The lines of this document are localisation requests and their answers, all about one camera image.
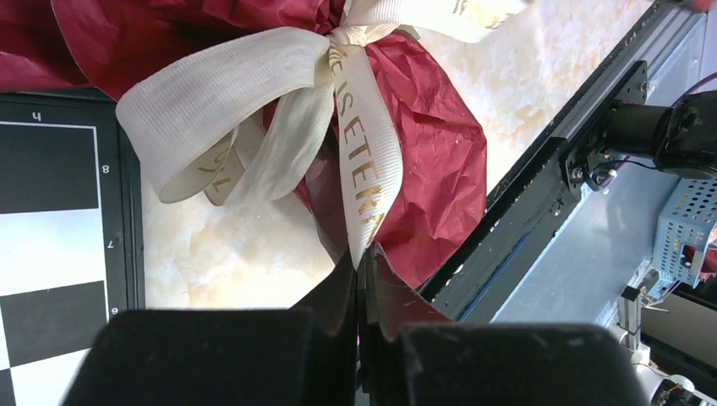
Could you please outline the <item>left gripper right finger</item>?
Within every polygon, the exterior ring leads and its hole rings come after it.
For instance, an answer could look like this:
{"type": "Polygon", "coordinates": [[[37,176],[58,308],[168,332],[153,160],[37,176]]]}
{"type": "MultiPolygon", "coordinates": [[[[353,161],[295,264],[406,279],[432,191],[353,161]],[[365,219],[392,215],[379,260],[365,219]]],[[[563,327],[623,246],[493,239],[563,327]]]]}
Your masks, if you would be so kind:
{"type": "Polygon", "coordinates": [[[426,350],[414,341],[425,327],[451,323],[394,271],[373,243],[358,268],[358,380],[362,405],[416,405],[414,380],[426,350]]]}

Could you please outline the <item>cream ribbon with gold lettering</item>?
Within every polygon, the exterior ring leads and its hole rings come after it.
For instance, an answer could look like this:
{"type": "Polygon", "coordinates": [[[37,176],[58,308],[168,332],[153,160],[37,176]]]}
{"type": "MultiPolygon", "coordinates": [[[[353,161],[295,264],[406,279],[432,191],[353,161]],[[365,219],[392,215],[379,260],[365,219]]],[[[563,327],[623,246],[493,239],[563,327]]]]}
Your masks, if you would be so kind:
{"type": "Polygon", "coordinates": [[[403,26],[481,41],[524,1],[354,1],[326,35],[294,27],[227,41],[169,64],[118,101],[159,200],[199,192],[276,200],[305,175],[333,118],[348,247],[358,265],[402,186],[399,137],[365,47],[403,26]]]}

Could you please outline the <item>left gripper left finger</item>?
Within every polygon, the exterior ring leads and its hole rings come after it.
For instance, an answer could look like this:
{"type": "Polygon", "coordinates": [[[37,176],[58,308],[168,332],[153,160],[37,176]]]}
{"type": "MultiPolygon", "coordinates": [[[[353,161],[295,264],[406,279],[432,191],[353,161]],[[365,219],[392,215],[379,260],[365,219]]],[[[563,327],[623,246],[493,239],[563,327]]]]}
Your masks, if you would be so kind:
{"type": "Polygon", "coordinates": [[[357,383],[357,272],[345,251],[330,274],[297,304],[313,325],[303,357],[308,405],[353,405],[357,383]]]}

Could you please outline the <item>red paper flower bouquet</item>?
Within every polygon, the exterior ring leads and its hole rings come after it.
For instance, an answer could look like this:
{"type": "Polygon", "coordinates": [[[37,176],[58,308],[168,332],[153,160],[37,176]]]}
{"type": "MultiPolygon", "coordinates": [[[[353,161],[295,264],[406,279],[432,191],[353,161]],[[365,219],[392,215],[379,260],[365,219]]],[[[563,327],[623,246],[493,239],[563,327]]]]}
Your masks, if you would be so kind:
{"type": "Polygon", "coordinates": [[[484,131],[409,34],[476,43],[524,1],[4,1],[2,91],[93,86],[158,199],[276,200],[304,184],[353,264],[413,288],[478,226],[484,131]]]}

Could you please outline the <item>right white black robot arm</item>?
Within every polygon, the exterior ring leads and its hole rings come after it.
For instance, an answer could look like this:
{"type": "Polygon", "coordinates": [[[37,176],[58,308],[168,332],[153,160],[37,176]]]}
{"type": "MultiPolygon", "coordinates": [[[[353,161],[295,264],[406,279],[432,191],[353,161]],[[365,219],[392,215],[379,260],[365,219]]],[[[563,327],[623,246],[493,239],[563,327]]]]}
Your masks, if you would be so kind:
{"type": "Polygon", "coordinates": [[[652,161],[689,179],[716,178],[716,92],[683,97],[673,107],[619,103],[605,115],[602,146],[652,161]]]}

